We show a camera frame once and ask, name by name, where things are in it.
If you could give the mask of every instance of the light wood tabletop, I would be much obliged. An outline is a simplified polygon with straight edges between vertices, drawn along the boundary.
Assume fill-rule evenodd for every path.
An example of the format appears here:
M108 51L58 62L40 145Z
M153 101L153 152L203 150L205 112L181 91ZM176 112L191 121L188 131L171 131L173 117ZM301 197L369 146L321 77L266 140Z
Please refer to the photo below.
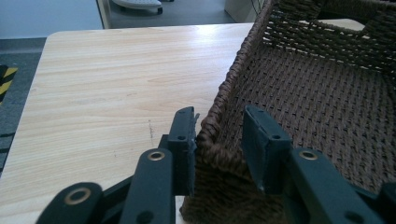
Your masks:
M0 179L0 223L36 222L77 182L132 175L182 107L201 114L199 131L251 25L51 35Z

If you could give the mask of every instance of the light blue panel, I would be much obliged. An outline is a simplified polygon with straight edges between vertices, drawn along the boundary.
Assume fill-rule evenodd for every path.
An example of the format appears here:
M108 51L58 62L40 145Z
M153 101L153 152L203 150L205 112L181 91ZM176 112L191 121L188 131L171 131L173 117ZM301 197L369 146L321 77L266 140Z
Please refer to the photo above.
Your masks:
M98 29L102 22L96 0L0 0L0 39Z

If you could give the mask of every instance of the woven wicker texture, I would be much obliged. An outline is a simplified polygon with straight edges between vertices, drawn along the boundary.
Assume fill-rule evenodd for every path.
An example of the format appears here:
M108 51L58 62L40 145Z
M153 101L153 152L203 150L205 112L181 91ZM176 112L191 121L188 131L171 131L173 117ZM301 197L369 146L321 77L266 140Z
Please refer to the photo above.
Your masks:
M365 28L323 24L315 20L323 8L350 12ZM268 111L295 147L321 151L351 183L378 192L396 181L395 43L393 4L266 1L202 122L195 197L183 217L285 222L280 199L256 190L243 159L245 105Z

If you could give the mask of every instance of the wooden table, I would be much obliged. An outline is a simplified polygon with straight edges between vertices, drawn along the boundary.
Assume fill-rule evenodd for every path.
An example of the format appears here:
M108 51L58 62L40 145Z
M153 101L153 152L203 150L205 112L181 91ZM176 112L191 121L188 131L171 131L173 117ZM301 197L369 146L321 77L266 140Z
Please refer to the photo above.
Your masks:
M107 189L132 175L177 110L205 117L250 27L51 35L0 179L0 223L34 223L77 182Z

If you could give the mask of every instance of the yellow and black striped tape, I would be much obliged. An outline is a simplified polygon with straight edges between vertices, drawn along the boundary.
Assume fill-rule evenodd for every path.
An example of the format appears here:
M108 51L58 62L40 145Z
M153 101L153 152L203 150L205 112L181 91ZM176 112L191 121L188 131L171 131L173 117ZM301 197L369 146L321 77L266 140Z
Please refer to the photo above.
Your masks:
M0 65L0 105L3 103L3 99L17 70L18 68L9 68L5 65Z

